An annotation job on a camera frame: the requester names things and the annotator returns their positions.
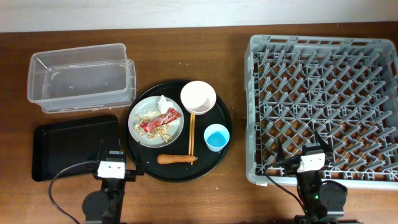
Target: white wall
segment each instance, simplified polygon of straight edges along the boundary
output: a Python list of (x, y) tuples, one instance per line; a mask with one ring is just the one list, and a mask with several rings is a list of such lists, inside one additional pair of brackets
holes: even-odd
[(398, 21), (397, 0), (0, 0), (0, 32)]

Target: black round plate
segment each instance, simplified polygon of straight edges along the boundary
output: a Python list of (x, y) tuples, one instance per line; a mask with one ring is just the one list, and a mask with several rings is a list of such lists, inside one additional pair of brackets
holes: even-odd
[[(216, 105), (204, 115), (196, 116), (195, 120), (195, 150), (196, 160), (191, 166), (189, 163), (160, 165), (157, 156), (160, 154), (187, 155), (189, 142), (190, 113), (183, 107), (180, 93), (188, 80), (173, 80), (152, 87), (137, 98), (129, 108), (123, 127), (123, 139), (127, 153), (136, 163), (136, 156), (141, 155), (145, 173), (149, 176), (167, 182), (185, 182), (199, 178), (211, 171), (224, 158), (232, 141), (232, 121), (228, 109), (220, 97), (217, 96)], [(128, 119), (133, 107), (149, 96), (164, 95), (178, 103), (184, 114), (184, 127), (180, 136), (172, 143), (161, 148), (140, 146), (129, 133)], [(230, 140), (221, 152), (210, 151), (203, 138), (205, 129), (211, 124), (224, 125), (229, 133)]]

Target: brown tabletop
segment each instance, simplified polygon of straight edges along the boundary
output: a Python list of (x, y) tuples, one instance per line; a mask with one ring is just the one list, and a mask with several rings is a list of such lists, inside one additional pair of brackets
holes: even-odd
[[(0, 34), (0, 223), (71, 223), (50, 203), (49, 182), (34, 182), (32, 135), (40, 124), (115, 114), (127, 108), (45, 114), (27, 100), (27, 73), (35, 52), (124, 43), (136, 64), (138, 94), (164, 80), (189, 78), (214, 87), (229, 108), (233, 141), (224, 160), (204, 177), (171, 184), (149, 176), (127, 183), (122, 221), (127, 223), (282, 223), (302, 214), (276, 186), (250, 183), (245, 170), (246, 99), (243, 55), (254, 34), (367, 37), (398, 43), (398, 22), (91, 30)], [(134, 168), (128, 162), (127, 168)], [(91, 175), (58, 180), (54, 199), (84, 223), (83, 199), (101, 183)], [(295, 187), (288, 187), (296, 192)], [(397, 223), (398, 191), (349, 189), (345, 220)]]

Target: orange carrot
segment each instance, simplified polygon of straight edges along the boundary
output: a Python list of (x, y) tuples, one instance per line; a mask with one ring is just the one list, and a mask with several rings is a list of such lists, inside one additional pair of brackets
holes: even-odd
[(189, 156), (189, 155), (159, 155), (157, 157), (157, 162), (159, 164), (171, 164), (175, 162), (193, 162), (197, 160), (196, 156)]

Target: blue cup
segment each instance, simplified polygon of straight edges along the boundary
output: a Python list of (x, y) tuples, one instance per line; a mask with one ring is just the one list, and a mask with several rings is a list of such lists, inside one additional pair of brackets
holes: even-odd
[(229, 142), (229, 131), (220, 124), (212, 124), (203, 135), (207, 147), (213, 152), (221, 151)]

